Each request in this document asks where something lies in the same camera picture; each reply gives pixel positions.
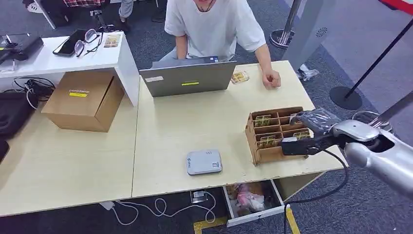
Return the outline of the person's left hand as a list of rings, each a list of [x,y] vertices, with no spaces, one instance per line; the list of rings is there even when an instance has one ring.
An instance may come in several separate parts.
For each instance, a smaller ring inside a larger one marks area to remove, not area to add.
[[[262,71],[262,82],[267,90],[281,87],[281,77],[279,72],[272,69]]]

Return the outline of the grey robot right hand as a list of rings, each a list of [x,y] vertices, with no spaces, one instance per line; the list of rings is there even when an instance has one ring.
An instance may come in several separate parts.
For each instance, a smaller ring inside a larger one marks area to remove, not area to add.
[[[324,108],[301,111],[290,116],[290,125],[297,122],[310,129],[314,136],[298,139],[297,147],[294,149],[295,153],[301,150],[301,154],[315,155],[331,146],[339,145],[338,138],[332,134],[332,128],[340,123],[341,119]]]

